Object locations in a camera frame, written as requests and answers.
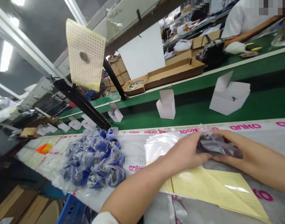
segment orange object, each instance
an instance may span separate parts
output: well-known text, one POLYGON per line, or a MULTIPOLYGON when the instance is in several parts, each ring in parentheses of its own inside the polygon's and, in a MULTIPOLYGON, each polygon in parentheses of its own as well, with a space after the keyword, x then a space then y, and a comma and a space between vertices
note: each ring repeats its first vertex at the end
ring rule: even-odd
POLYGON ((37 148, 37 152, 41 153, 41 154, 47 154, 51 149, 52 149, 53 145, 46 143, 40 147, 37 148))

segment metal pole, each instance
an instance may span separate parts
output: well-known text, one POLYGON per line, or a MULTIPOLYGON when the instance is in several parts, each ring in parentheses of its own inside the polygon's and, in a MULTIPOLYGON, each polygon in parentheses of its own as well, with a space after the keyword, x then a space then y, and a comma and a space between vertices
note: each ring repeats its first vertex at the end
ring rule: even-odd
POLYGON ((111 78, 111 81, 113 82, 113 84, 115 85, 118 93, 121 96, 121 100, 127 100, 129 98, 129 96, 127 96, 122 88, 122 86, 120 85, 117 77, 115 76, 109 62, 107 61, 107 59, 104 59, 104 63, 103 63, 103 67, 106 70, 107 74, 109 75, 109 77, 111 78))
POLYGON ((29 40, 29 38, 13 25, 9 17, 0 8, 0 37, 8 41, 17 52, 45 77, 63 78, 72 85, 52 62, 29 40))
POLYGON ((75 0, 64 0, 77 23, 87 26, 87 22, 75 0))
POLYGON ((108 130, 111 127, 111 124, 107 119, 91 105, 85 96, 76 90, 75 84, 73 84, 73 87, 70 87, 63 79, 59 79, 54 82, 54 86, 66 95, 68 99, 79 107, 79 109, 92 119, 100 128, 108 130))
POLYGON ((11 94, 12 96, 14 96, 15 98, 17 98, 18 100, 21 100, 21 99, 22 99, 18 94, 14 93, 14 92, 11 91, 10 89, 6 88, 6 87, 5 87, 4 85, 2 85, 1 83, 0 83, 0 88, 2 88, 3 90, 5 90, 5 91, 8 92, 9 94, 11 94))

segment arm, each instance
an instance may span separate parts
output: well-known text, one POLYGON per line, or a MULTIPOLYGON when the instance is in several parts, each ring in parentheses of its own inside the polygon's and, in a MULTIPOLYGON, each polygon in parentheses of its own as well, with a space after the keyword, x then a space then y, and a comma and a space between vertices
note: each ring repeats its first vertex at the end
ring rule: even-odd
POLYGON ((199 136, 199 133, 186 135, 166 155, 123 181, 105 201, 100 213, 110 212, 120 224, 136 224, 165 181, 211 158, 207 153, 196 154, 199 136))
POLYGON ((216 130, 234 143, 242 152, 243 159, 230 156, 214 157, 249 174, 262 183, 285 192, 285 156, 232 131, 216 130))
POLYGON ((254 29, 243 33, 231 40, 226 41, 225 46, 228 46, 229 44, 233 43, 233 42, 244 42, 247 41, 248 39, 256 36, 257 34, 259 34, 260 32, 264 31, 266 28, 268 28, 269 26, 271 26, 272 24, 276 23, 277 21, 279 21, 280 19, 282 19, 284 16, 273 16, 270 19, 268 19, 267 21, 263 22, 262 24, 260 24, 259 26, 255 27, 254 29))

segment white board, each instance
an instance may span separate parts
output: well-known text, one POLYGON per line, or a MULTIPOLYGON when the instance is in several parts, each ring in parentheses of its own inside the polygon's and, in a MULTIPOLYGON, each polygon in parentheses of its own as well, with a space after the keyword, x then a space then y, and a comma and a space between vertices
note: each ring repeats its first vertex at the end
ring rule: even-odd
POLYGON ((131 79, 165 67, 159 22, 126 43, 118 51, 131 79))

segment perforated board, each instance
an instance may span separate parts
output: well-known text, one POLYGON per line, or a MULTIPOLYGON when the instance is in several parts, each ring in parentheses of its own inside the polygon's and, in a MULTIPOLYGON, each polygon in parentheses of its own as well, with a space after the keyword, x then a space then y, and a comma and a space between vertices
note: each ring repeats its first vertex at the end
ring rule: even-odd
POLYGON ((106 38, 71 19, 66 22, 66 36, 72 82, 99 92, 106 38), (87 61, 80 58, 80 52, 87 55, 87 61))

